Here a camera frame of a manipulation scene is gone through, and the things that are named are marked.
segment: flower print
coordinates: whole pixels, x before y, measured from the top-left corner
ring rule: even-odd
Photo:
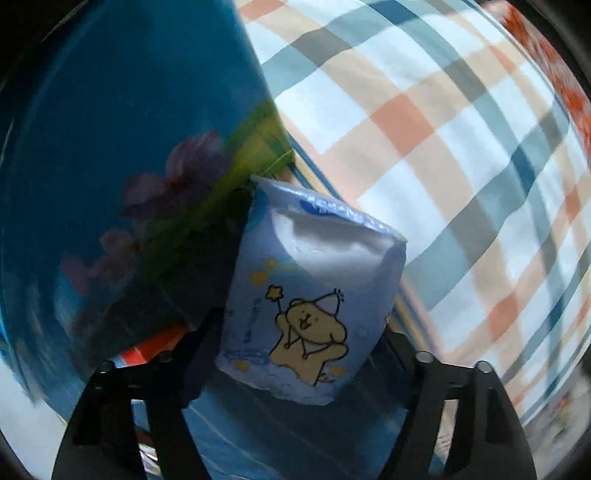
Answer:
[[[111,281],[126,276],[138,258],[138,241],[126,230],[111,229],[99,242],[104,254],[89,269],[89,277]]]
[[[168,156],[165,178],[141,173],[126,182],[123,215],[136,220],[171,218],[189,203],[205,199],[211,184],[229,170],[231,161],[217,132],[190,137]]]
[[[60,260],[60,268],[70,284],[81,295],[86,296],[90,290],[88,285],[88,268],[80,257],[64,254]]]

